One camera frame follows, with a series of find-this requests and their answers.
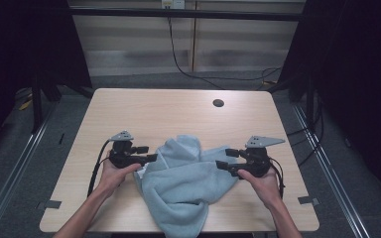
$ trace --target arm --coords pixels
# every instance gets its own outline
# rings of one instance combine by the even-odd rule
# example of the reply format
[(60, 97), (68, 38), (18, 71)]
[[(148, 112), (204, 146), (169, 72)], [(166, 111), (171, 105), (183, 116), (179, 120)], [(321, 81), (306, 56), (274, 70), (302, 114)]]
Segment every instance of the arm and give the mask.
[(296, 227), (286, 204), (280, 197), (275, 171), (270, 169), (263, 177), (255, 178), (249, 172), (238, 171), (239, 175), (252, 184), (256, 194), (270, 210), (280, 238), (297, 238), (302, 234)]
[(125, 180), (126, 175), (139, 168), (139, 164), (134, 164), (125, 169), (117, 169), (109, 160), (105, 160), (97, 188), (54, 237), (82, 237), (103, 202)]

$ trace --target light blue towel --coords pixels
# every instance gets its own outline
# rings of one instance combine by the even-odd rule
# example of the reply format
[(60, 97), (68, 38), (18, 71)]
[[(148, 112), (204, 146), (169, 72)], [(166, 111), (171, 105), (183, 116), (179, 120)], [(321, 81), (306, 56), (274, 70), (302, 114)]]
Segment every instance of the light blue towel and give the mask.
[(157, 150), (157, 161), (150, 163), (135, 180), (157, 225), (168, 238), (193, 238), (203, 227), (208, 206), (219, 200), (236, 183), (215, 160), (236, 163), (220, 147), (200, 149), (198, 138), (189, 135), (170, 139)]

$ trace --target human hand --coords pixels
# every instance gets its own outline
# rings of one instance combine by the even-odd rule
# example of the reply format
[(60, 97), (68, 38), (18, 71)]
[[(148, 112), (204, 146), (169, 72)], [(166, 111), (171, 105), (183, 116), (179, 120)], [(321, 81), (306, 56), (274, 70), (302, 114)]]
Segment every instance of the human hand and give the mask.
[(281, 201), (277, 175), (272, 168), (270, 168), (261, 178), (255, 178), (245, 170), (239, 170), (237, 173), (250, 182), (256, 194), (268, 209), (270, 209), (275, 202)]
[(110, 162), (110, 160), (104, 160), (103, 171), (97, 188), (104, 190), (107, 198), (111, 196), (114, 190), (125, 180), (126, 175), (135, 172), (140, 168), (140, 164), (133, 164), (126, 168), (118, 169)]

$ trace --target gray floor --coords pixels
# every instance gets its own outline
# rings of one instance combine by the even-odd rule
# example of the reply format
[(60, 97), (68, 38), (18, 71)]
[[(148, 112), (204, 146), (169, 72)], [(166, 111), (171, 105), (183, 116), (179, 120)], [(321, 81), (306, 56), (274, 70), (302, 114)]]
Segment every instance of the gray floor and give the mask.
[[(260, 72), (207, 72), (204, 76), (255, 77)], [(142, 87), (142, 88), (192, 88), (218, 89), (206, 81), (189, 78), (179, 73), (143, 74), (126, 76), (102, 76), (92, 79), (94, 89), (99, 87)], [(233, 90), (254, 90), (260, 86), (260, 80), (236, 81), (210, 79), (221, 88)], [(64, 160), (73, 143), (89, 99), (67, 89), (61, 88), (62, 100), (49, 120), (46, 132), (33, 154), (22, 176), (21, 182), (12, 194), (10, 202), (0, 219), (0, 237), (51, 237), (40, 231), (39, 223), (44, 211), (37, 204), (50, 198), (63, 168)], [(3, 127), (0, 140), (0, 188), (14, 168), (19, 156), (30, 138), (33, 125), (32, 108), (19, 111), (18, 106), (24, 100), (22, 95)], [(287, 91), (273, 94), (280, 117), (287, 133), (300, 130), (294, 103), (291, 103)], [(45, 101), (45, 108), (51, 103)], [(324, 135), (321, 141), (332, 166), (339, 176), (348, 196), (364, 222), (370, 237), (381, 237), (381, 184), (368, 172), (355, 148), (348, 148), (345, 137), (331, 118), (324, 115)], [(321, 133), (320, 124), (317, 133)], [(304, 133), (290, 136), (293, 151), (300, 162), (312, 150), (305, 140)], [(355, 237), (338, 200), (315, 156), (302, 167), (301, 172), (311, 197), (319, 200), (315, 207), (320, 228), (315, 232), (306, 232), (304, 237)], [(86, 237), (110, 237), (110, 234), (87, 234)]]

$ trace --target towel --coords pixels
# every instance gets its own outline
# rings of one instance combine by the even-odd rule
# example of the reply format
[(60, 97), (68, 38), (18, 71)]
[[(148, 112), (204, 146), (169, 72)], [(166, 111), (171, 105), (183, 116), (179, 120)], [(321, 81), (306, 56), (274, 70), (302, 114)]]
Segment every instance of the towel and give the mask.
[(215, 160), (236, 163), (223, 146), (202, 151), (197, 137), (180, 135), (157, 150), (157, 160), (148, 164), (135, 181), (151, 215), (168, 238), (196, 237), (205, 223), (208, 206), (218, 201), (236, 183)]

